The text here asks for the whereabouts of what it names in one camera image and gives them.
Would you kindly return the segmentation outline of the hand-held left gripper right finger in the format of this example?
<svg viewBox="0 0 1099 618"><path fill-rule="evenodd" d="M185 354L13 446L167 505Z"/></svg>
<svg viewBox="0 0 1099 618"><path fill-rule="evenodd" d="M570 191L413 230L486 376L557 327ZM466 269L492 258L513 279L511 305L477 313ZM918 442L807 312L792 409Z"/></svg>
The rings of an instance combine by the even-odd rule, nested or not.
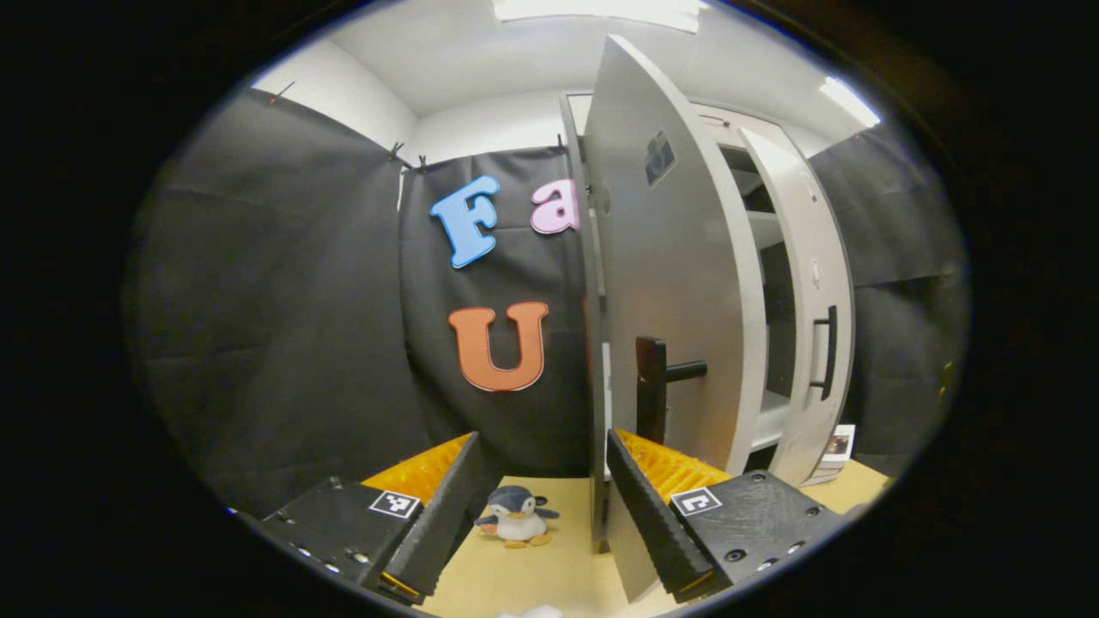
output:
<svg viewBox="0 0 1099 618"><path fill-rule="evenodd" d="M750 587L845 521L766 470L731 476L617 427L607 432L607 466L675 602Z"/></svg>

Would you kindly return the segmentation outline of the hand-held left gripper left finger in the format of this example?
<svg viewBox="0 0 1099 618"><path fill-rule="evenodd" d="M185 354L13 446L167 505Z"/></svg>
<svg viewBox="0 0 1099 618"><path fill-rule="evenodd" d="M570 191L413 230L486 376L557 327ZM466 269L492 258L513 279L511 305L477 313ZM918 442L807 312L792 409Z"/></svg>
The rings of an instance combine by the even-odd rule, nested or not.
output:
<svg viewBox="0 0 1099 618"><path fill-rule="evenodd" d="M482 440L468 432L367 481L318 482L256 530L331 578L421 605L481 492Z"/></svg>

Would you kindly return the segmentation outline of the white cabinet door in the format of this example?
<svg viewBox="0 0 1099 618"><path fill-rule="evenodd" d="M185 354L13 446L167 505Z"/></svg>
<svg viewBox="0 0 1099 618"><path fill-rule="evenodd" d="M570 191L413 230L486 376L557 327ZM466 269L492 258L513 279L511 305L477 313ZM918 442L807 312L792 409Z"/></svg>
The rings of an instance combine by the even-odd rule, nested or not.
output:
<svg viewBox="0 0 1099 618"><path fill-rule="evenodd" d="M841 417L854 356L854 290L828 195L804 156L743 130L762 188L777 214L785 242L758 255L764 275L767 369L764 390L789 397L789 412L768 470L793 486L815 470ZM828 328L814 327L837 305L837 365L828 402L810 387L823 379Z"/></svg>
<svg viewBox="0 0 1099 618"><path fill-rule="evenodd" d="M731 474L744 470L767 368L764 287L737 185L693 106L635 45L602 45L582 137L568 152L580 197L592 380L592 542L629 602L658 582L657 536L608 477L607 439L639 427L636 336L706 374L671 386L662 438Z"/></svg>

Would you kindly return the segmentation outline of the white cabinet shelf board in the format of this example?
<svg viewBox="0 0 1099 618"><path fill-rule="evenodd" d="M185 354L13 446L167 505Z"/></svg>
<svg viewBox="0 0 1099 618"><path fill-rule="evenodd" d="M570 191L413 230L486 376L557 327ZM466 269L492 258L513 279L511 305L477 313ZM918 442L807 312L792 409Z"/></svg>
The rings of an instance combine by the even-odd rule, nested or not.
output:
<svg viewBox="0 0 1099 618"><path fill-rule="evenodd" d="M777 394L777 391L764 391L750 452L758 452L780 442L786 415L789 412L789 397Z"/></svg>
<svg viewBox="0 0 1099 618"><path fill-rule="evenodd" d="M750 219L750 228L752 228L753 240L758 251L764 251L785 242L780 220L778 220L777 214L747 211L746 216L747 219Z"/></svg>

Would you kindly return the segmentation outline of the white grey cabinet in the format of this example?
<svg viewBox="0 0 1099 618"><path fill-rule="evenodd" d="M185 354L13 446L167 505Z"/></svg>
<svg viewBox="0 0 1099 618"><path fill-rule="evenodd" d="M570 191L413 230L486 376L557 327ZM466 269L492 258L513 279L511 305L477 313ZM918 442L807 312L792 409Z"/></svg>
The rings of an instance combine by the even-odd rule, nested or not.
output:
<svg viewBox="0 0 1099 618"><path fill-rule="evenodd" d="M780 442L792 369L792 275L780 220L741 132L790 144L773 118L713 101L566 93L600 261L607 423L636 432L635 341L707 374L668 386L663 441L718 470Z"/></svg>

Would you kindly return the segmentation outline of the white cabinet drawer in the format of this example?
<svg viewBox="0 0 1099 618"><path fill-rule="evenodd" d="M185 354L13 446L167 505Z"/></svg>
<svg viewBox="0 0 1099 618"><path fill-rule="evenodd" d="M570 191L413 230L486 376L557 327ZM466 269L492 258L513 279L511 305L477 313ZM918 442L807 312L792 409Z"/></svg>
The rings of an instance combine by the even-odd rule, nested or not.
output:
<svg viewBox="0 0 1099 618"><path fill-rule="evenodd" d="M711 130L718 144L734 146L734 148L747 148L742 133L743 130L748 130L750 133L766 137L781 148L792 147L792 141L789 140L782 128L764 120L764 118L755 118L718 106L697 102L690 104L699 120Z"/></svg>

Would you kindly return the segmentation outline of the penguin plush toy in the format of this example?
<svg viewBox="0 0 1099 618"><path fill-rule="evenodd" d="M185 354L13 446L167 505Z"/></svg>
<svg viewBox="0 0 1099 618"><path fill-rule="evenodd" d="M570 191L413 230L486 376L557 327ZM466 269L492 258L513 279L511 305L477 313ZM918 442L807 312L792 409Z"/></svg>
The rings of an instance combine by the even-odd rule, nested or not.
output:
<svg viewBox="0 0 1099 618"><path fill-rule="evenodd" d="M533 495L528 488L500 486L487 498L488 514L477 518L474 525L482 536L499 537L506 548L545 545L552 540L550 521L560 517L546 505L546 497Z"/></svg>

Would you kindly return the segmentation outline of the black backdrop cloth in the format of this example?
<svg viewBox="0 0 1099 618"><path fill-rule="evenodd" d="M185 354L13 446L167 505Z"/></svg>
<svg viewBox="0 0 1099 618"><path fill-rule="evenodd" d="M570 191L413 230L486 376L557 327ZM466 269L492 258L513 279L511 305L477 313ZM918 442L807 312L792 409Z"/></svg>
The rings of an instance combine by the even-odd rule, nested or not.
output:
<svg viewBox="0 0 1099 618"><path fill-rule="evenodd" d="M939 430L972 333L962 230L930 161L879 123L809 157L847 252L854 353L841 422L854 457L897 477Z"/></svg>
<svg viewBox="0 0 1099 618"><path fill-rule="evenodd" d="M399 285L399 161L246 88L143 209L127 285L155 410L227 507L266 516L431 445Z"/></svg>
<svg viewBox="0 0 1099 618"><path fill-rule="evenodd" d="M482 257L455 267L454 245L433 206L452 195L474 209L470 184L482 179L499 190L482 196L497 222L471 222L492 241ZM429 435L437 442L476 431L484 456L503 475L585 477L592 461L592 383L586 316L586 277L580 232L565 227L541 233L531 218L535 192L571 179L560 146L511 148L429 164L407 172L398 208L398 282L407 355ZM487 391L471 384L459 361L458 334L449 324L459 310L486 310L486 325L468 340L502 371L525 358L519 325L507 316L518 304L545 304L541 344L530 354L542 362L537 379L522 390Z"/></svg>

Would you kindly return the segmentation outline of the small ceiling light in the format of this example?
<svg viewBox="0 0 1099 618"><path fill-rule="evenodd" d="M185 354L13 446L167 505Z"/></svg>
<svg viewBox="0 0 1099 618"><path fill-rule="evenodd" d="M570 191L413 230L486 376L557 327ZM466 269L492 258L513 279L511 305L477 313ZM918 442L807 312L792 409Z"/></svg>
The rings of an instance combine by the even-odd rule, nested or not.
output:
<svg viewBox="0 0 1099 618"><path fill-rule="evenodd" d="M825 77L824 82L821 82L819 87L819 91L833 103L837 104L844 113L859 121L864 128L875 128L882 122L882 117L879 117L872 109L872 106L863 101L859 93L856 93L847 82L841 81L835 76Z"/></svg>

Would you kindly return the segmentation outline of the long ceiling light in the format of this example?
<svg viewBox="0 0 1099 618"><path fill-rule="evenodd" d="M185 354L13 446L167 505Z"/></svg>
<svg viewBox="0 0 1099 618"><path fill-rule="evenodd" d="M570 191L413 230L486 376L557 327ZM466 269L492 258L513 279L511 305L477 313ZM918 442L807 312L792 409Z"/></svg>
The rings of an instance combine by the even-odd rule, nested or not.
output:
<svg viewBox="0 0 1099 618"><path fill-rule="evenodd" d="M501 22L550 16L599 16L695 33L704 0L489 0Z"/></svg>

